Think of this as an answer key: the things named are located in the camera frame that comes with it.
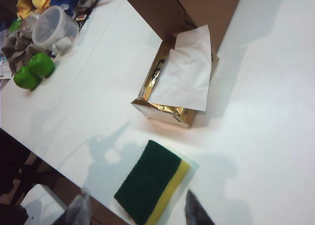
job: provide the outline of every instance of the gold tissue box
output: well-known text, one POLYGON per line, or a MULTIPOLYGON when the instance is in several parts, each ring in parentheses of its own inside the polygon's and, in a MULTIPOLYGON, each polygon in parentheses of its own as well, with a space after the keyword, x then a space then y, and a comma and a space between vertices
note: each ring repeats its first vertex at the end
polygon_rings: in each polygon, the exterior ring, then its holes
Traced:
MULTIPOLYGON (((148 99, 153 90, 154 84, 165 64, 168 57, 169 50, 174 48, 175 41, 163 41, 157 52, 157 55, 151 65, 147 77, 143 83, 138 97, 131 103, 148 119, 154 119, 166 123, 180 125, 190 128, 196 116, 197 111, 183 107, 173 107, 155 103, 148 103, 148 99)), ((218 57, 214 50, 212 50, 212 68, 211 76, 218 64, 218 57)))

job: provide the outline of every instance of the yellow sponge layer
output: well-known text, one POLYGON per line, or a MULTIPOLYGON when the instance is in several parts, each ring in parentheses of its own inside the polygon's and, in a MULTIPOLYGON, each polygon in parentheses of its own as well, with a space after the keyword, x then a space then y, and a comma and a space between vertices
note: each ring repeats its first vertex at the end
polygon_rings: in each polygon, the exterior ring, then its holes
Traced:
POLYGON ((185 175, 190 169, 190 165, 186 163, 184 160, 181 161, 176 173, 172 177, 172 179, 168 182, 165 190, 161 194, 160 198, 157 201, 157 204, 149 216, 145 225, 155 225, 162 213, 164 212, 167 204, 169 203, 173 193, 175 192, 178 185, 181 183, 185 175))

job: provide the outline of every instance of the green sponge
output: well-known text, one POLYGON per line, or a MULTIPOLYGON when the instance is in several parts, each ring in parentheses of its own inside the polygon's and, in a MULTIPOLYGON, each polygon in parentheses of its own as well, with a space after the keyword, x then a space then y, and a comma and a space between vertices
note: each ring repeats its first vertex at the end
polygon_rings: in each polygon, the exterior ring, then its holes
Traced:
POLYGON ((138 225, 154 225, 190 166, 149 140, 114 198, 138 225))

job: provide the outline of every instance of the white table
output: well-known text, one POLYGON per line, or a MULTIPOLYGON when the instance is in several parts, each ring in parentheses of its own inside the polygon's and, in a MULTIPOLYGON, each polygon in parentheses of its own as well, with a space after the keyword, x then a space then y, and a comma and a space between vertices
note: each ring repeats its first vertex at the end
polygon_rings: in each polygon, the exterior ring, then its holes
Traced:
MULTIPOLYGON (((113 195, 148 139, 199 164, 189 187, 219 225, 313 225, 314 0, 241 0, 207 113, 147 120, 137 96, 160 39, 126 0, 103 0, 34 91, 10 81, 1 127, 125 221, 113 195)), ((185 193, 167 224, 185 224, 185 193)))

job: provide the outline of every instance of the clear plastic cup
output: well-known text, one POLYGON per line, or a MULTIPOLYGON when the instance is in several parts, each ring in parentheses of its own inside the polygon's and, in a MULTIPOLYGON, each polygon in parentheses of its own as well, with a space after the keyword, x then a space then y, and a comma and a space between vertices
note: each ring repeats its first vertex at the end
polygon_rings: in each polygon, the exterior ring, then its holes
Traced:
POLYGON ((44 49, 61 53, 72 45, 78 32, 78 24, 61 7, 51 6, 38 18, 32 40, 44 49))

